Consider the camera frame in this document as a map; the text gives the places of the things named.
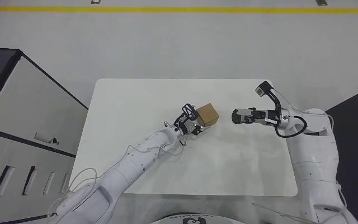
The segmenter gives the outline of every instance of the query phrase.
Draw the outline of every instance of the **white cable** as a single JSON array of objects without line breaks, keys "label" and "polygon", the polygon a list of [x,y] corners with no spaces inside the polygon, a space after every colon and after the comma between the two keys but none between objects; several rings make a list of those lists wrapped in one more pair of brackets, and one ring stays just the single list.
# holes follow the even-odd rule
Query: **white cable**
[{"label": "white cable", "polygon": [[277,90],[274,89],[275,92],[277,92],[280,96],[282,96],[282,98],[284,98],[284,100],[291,106],[292,109],[297,110],[303,114],[312,114],[312,115],[324,115],[324,116],[328,116],[331,120],[332,120],[332,131],[333,128],[335,127],[335,120],[333,119],[332,116],[330,116],[329,114],[315,114],[315,113],[308,113],[308,112],[303,112],[301,110],[299,110],[297,107],[295,107],[292,103],[290,103],[280,92],[278,92]]},{"label": "white cable", "polygon": [[[88,194],[86,195],[85,198],[87,198],[87,197],[90,195],[91,191],[95,188],[95,185],[96,185],[97,179],[98,179],[98,177],[97,177],[97,171],[96,171],[96,169],[94,169],[94,168],[86,168],[86,169],[82,170],[81,172],[79,172],[79,173],[74,177],[74,179],[72,180],[72,182],[71,182],[70,186],[68,187],[66,193],[60,198],[59,202],[56,204],[56,208],[57,208],[58,205],[61,204],[62,200],[69,194],[69,192],[71,192],[71,191],[70,191],[70,188],[72,187],[72,184],[73,184],[73,182],[75,181],[75,179],[76,179],[81,173],[83,173],[83,172],[86,171],[86,170],[93,170],[93,171],[95,172],[95,182],[93,183],[93,186],[92,186],[91,190],[88,192]],[[59,220],[57,220],[57,222],[56,222],[55,224],[59,223],[59,222],[62,220],[62,218],[65,217],[73,208],[75,208],[77,205],[79,205],[79,203],[77,203],[77,204],[76,204],[75,206],[73,206],[70,210],[68,210]],[[52,214],[52,213],[54,212],[54,209],[53,209],[52,211],[51,211],[51,209],[52,209],[52,207],[50,207],[50,209],[49,209],[50,212],[48,212],[48,222],[49,222],[50,219],[51,219],[50,213]]]},{"label": "white cable", "polygon": [[[127,155],[128,150],[129,150],[129,147],[132,147],[133,149],[135,149],[136,151],[141,152],[141,153],[147,153],[147,152],[150,152],[150,151],[151,151],[152,149],[154,149],[154,148],[159,148],[159,150],[162,150],[163,152],[168,153],[168,154],[170,154],[170,155],[172,155],[172,156],[178,156],[178,155],[180,155],[180,154],[183,152],[183,149],[181,150],[181,152],[180,152],[179,154],[172,154],[172,153],[170,153],[170,152],[167,152],[167,151],[163,150],[163,148],[166,147],[167,145],[170,145],[170,144],[165,144],[164,146],[161,146],[161,147],[155,146],[155,147],[152,147],[152,148],[151,148],[150,150],[148,150],[148,151],[140,151],[140,150],[136,149],[134,146],[128,145],[127,150],[125,151],[123,157],[122,157],[118,162],[116,162],[115,164],[113,164],[109,169],[107,169],[105,172],[103,172],[103,174],[102,174],[101,176],[98,176],[98,175],[97,175],[97,170],[94,169],[94,168],[86,168],[86,169],[82,170],[81,172],[79,172],[79,173],[74,177],[74,179],[72,180],[70,186],[68,187],[68,189],[66,190],[66,192],[64,193],[64,195],[63,195],[61,198],[56,199],[56,200],[52,203],[52,205],[50,206],[50,208],[49,208],[49,210],[48,210],[48,214],[47,214],[47,217],[48,217],[47,221],[48,221],[48,223],[49,223],[49,221],[51,220],[51,215],[55,212],[55,210],[56,210],[56,208],[58,207],[58,205],[60,205],[60,204],[63,202],[63,199],[64,199],[68,194],[73,193],[73,192],[78,188],[78,186],[80,186],[80,184],[83,183],[84,181],[86,181],[86,180],[93,180],[93,179],[94,179],[95,182],[93,183],[92,189],[91,189],[91,190],[88,192],[88,194],[84,197],[84,199],[86,199],[86,198],[90,195],[91,191],[94,189],[94,187],[95,187],[95,185],[96,185],[96,183],[97,183],[97,180],[98,180],[99,178],[101,178],[102,176],[104,176],[106,172],[108,172],[109,170],[111,170],[116,164],[118,164],[118,163]],[[75,179],[76,179],[77,177],[79,177],[79,175],[80,175],[81,173],[83,173],[84,171],[86,171],[86,170],[93,170],[93,171],[95,172],[95,177],[94,177],[94,178],[87,178],[87,179],[82,180],[79,184],[76,185],[76,187],[75,187],[73,190],[70,190],[71,187],[72,187],[72,185],[73,185],[73,183],[74,183],[74,181],[75,181]],[[59,221],[61,221],[61,219],[62,219],[66,214],[68,214],[68,213],[69,213],[70,211],[72,211],[76,206],[78,206],[78,205],[80,204],[80,202],[78,202],[75,206],[73,206],[68,212],[66,212],[66,213],[65,213],[56,223],[54,223],[54,224],[59,223]]]},{"label": "white cable", "polygon": [[300,217],[297,217],[297,216],[292,216],[292,215],[290,215],[290,214],[284,214],[284,213],[275,211],[275,210],[273,210],[273,209],[267,208],[267,207],[265,207],[265,206],[262,206],[262,205],[256,204],[256,203],[251,203],[251,204],[252,204],[253,206],[255,206],[255,207],[267,209],[267,210],[269,210],[269,211],[271,211],[271,212],[275,212],[275,213],[279,214],[279,215],[282,216],[282,217],[287,217],[287,218],[290,218],[290,219],[292,219],[292,220],[294,220],[294,221],[297,221],[297,222],[307,223],[307,224],[324,224],[324,223],[326,223],[328,220],[330,220],[331,218],[336,217],[336,216],[338,216],[339,214],[344,213],[344,212],[346,211],[346,209],[347,209],[347,201],[346,201],[346,198],[344,197],[344,195],[343,195],[343,193],[342,193],[340,187],[338,188],[338,192],[340,193],[341,197],[343,198],[344,208],[343,208],[342,210],[340,210],[340,212],[337,212],[336,214],[334,214],[333,216],[330,216],[330,217],[326,218],[323,222],[314,222],[314,221],[306,220],[306,219],[304,219],[304,218],[300,218]]}]

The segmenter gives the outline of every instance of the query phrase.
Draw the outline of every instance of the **cabinet handle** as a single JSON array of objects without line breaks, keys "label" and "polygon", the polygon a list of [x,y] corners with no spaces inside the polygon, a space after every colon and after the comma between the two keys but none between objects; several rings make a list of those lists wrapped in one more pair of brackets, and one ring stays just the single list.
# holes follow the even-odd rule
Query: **cabinet handle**
[{"label": "cabinet handle", "polygon": [[45,143],[47,143],[47,144],[57,144],[57,145],[60,144],[60,142],[57,140],[57,138],[53,138],[53,139],[51,139],[51,140],[49,140],[49,141],[46,141],[46,140],[43,140],[43,139],[39,138],[39,137],[37,136],[37,132],[36,132],[34,138],[35,138],[36,140],[45,142]]}]

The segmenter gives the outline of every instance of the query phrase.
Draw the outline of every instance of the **cabinet door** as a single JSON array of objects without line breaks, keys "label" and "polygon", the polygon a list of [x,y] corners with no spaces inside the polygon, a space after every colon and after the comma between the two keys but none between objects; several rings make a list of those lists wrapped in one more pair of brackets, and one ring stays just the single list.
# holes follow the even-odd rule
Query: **cabinet door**
[{"label": "cabinet door", "polygon": [[0,138],[0,222],[46,215],[67,190],[73,164],[69,156]]},{"label": "cabinet door", "polygon": [[77,153],[86,116],[87,109],[23,57],[0,92],[0,132],[68,153]]}]

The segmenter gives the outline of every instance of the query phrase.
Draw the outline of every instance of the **ventilation slot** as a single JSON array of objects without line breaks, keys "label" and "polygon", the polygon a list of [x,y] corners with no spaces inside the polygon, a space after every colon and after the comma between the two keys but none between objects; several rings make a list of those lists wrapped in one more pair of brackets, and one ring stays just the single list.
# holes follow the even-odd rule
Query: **ventilation slot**
[{"label": "ventilation slot", "polygon": [[37,170],[35,170],[35,167],[32,166],[30,169],[30,172],[27,176],[25,185],[23,186],[23,191],[22,191],[22,195],[28,195],[31,189],[31,186],[35,180],[35,176],[37,174]]},{"label": "ventilation slot", "polygon": [[55,175],[55,172],[51,172],[49,179],[47,180],[47,183],[46,183],[44,194],[48,194],[52,179],[54,178],[54,175]]},{"label": "ventilation slot", "polygon": [[3,195],[14,169],[15,167],[5,166],[5,169],[2,171],[0,176],[0,196]]},{"label": "ventilation slot", "polygon": [[68,176],[69,176],[69,174],[65,174],[65,177],[63,178],[63,181],[62,181],[62,184],[61,184],[60,194],[62,194],[65,190],[67,190],[66,183],[67,183],[67,180],[68,180]]}]

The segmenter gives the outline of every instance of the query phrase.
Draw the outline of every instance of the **table top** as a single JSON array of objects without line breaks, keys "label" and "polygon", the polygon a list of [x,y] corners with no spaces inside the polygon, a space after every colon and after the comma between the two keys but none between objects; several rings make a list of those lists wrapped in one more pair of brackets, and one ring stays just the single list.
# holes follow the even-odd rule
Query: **table top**
[{"label": "table top", "polygon": [[[101,175],[128,145],[173,123],[190,103],[211,103],[220,118],[199,136],[187,136],[180,156],[163,155],[126,193],[294,196],[297,185],[286,140],[272,127],[236,125],[236,108],[274,109],[256,87],[264,80],[102,79],[96,83],[70,181],[92,167]],[[172,153],[180,152],[178,146]],[[75,182],[93,177],[86,171]]]}]

